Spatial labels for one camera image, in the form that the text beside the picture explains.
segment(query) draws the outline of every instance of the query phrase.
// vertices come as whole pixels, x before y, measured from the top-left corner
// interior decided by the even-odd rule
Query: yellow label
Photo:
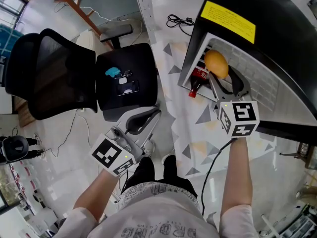
[[[211,20],[254,43],[255,24],[216,3],[207,1],[201,17]]]

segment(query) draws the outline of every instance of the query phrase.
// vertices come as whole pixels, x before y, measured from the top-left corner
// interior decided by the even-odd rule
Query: smartphone
[[[139,91],[139,81],[132,81],[122,85],[117,85],[117,95],[135,93]]]

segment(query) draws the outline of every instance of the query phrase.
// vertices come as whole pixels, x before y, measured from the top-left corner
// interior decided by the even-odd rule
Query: red bottle cap
[[[189,97],[195,98],[196,97],[196,92],[190,91],[188,94]]]

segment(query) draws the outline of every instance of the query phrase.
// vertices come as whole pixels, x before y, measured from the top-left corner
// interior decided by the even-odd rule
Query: tiled floor
[[[122,6],[121,12],[106,10],[102,5],[106,17],[114,18],[124,14],[133,14],[137,8],[132,0]],[[55,4],[53,0],[33,0],[29,3],[21,22],[21,29],[24,33],[40,32],[46,27],[50,27],[68,39],[72,39],[82,31],[87,29],[87,25],[68,7],[58,13],[53,12]],[[92,18],[96,24],[104,23],[98,21],[100,18],[94,15]],[[132,35],[121,39],[123,46],[131,43],[139,33],[138,21],[132,23],[135,32]],[[148,36],[143,33],[138,42],[148,42]],[[153,154],[153,162],[156,169],[156,179],[162,177],[163,167],[161,158],[173,149],[171,124],[173,118],[167,113],[166,104],[159,84],[158,101],[162,110],[162,117],[157,124],[153,140],[156,143],[156,150]],[[43,145],[48,149],[52,148],[57,154],[57,147],[65,140],[69,128],[74,118],[74,111],[69,111],[55,117],[35,121],[24,128],[25,136],[32,136],[34,132],[41,137]],[[89,141],[92,145],[100,133],[106,133],[112,123],[105,122],[102,113],[97,114],[91,110],[86,110],[79,115],[87,119],[90,128]],[[90,150],[87,142],[87,127],[85,121],[76,117],[74,126],[68,140],[59,149],[59,155],[55,158],[50,151],[46,153],[44,159],[35,158],[31,160],[40,182],[40,190],[45,197],[45,201],[61,219],[72,209],[75,200],[89,186],[97,176],[97,165],[88,156]],[[304,182],[304,163],[290,157],[279,156],[279,152],[294,152],[296,143],[288,140],[277,139],[277,148],[250,162],[252,180],[254,186],[253,216],[257,230],[265,227],[261,220],[261,214],[265,214],[274,223],[282,219],[296,205],[295,193]],[[206,216],[208,213],[216,211],[216,223],[219,222],[219,211],[221,208],[222,194],[224,189],[226,170],[211,173],[210,180],[205,189],[204,200],[206,205]],[[200,201],[201,189],[205,176],[191,178]],[[116,206],[109,203],[106,213],[113,214]]]

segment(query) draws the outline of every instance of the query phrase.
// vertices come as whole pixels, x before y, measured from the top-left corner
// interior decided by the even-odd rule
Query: patterned tablecloth
[[[215,102],[201,95],[190,98],[189,91],[177,85],[187,47],[185,42],[152,44],[167,110],[174,119],[171,129],[177,171],[183,178],[205,175],[219,149],[230,140],[213,112]],[[268,141],[261,137],[256,132],[247,139],[250,160],[276,147],[276,138],[271,137]],[[218,157],[213,172],[226,169],[228,153],[229,147]]]

